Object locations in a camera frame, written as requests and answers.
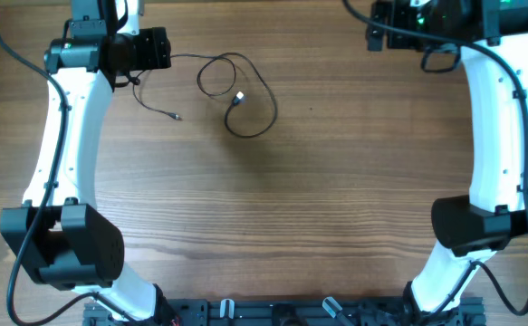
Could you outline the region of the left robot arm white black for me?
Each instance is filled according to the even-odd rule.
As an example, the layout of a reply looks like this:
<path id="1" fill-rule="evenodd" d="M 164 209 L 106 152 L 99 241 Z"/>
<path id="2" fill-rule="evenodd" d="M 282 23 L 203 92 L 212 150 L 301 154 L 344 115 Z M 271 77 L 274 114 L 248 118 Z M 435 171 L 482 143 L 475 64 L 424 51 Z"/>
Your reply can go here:
<path id="1" fill-rule="evenodd" d="M 94 175 L 101 126 L 115 90 L 136 85 L 136 72 L 167 69 L 164 28 L 143 29 L 140 1 L 74 1 L 62 36 L 39 73 L 49 98 L 36 168 L 22 204 L 0 215 L 15 272 L 37 284 L 91 298 L 109 321 L 177 325 L 160 288 L 125 260 L 120 230 L 97 208 Z"/>

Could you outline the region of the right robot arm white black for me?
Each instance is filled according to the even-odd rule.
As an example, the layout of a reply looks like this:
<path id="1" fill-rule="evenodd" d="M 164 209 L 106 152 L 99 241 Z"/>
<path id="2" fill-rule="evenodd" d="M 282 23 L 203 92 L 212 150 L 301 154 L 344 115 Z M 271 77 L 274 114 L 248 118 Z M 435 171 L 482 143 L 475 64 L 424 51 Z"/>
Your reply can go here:
<path id="1" fill-rule="evenodd" d="M 474 163 L 466 195 L 431 208 L 437 241 L 408 297 L 419 319 L 454 311 L 478 269 L 528 237 L 528 0 L 377 1 L 371 51 L 449 53 L 469 88 Z"/>

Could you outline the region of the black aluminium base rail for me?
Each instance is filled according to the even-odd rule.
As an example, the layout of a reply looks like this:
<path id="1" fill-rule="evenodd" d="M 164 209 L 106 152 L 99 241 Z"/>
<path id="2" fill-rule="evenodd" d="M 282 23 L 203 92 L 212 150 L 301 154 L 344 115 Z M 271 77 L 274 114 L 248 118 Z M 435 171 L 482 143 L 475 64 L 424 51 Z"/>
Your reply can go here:
<path id="1" fill-rule="evenodd" d="M 400 297 L 367 298 L 339 301 L 336 317 L 320 301 L 288 302 L 209 302 L 206 300 L 171 300 L 178 314 L 175 325 L 420 325 Z M 85 304 L 82 325 L 129 325 L 119 321 L 97 303 Z M 423 325 L 486 325 L 482 298 L 465 298 L 449 312 L 442 312 Z"/>

